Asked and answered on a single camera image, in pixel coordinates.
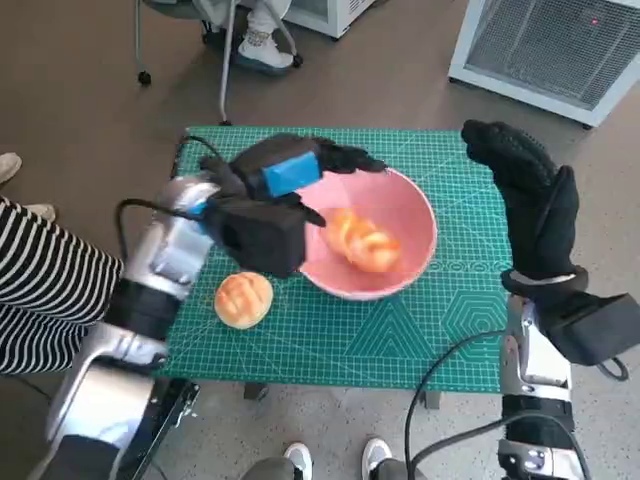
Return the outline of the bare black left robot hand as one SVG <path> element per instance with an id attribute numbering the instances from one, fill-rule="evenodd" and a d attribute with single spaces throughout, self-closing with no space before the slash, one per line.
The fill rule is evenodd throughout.
<path id="1" fill-rule="evenodd" d="M 362 148 L 341 145 L 329 138 L 279 133 L 243 150 L 230 167 L 250 198 L 297 208 L 307 222 L 324 227 L 324 217 L 306 206 L 298 191 L 320 181 L 326 172 L 381 173 L 387 164 Z"/>

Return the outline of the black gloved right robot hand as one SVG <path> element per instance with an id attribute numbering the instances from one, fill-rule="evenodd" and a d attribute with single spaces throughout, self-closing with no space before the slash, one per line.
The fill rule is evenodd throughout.
<path id="1" fill-rule="evenodd" d="M 461 137 L 467 156 L 491 170 L 503 198 L 513 269 L 534 281 L 575 274 L 573 168 L 556 166 L 534 137 L 503 122 L 467 120 Z"/>

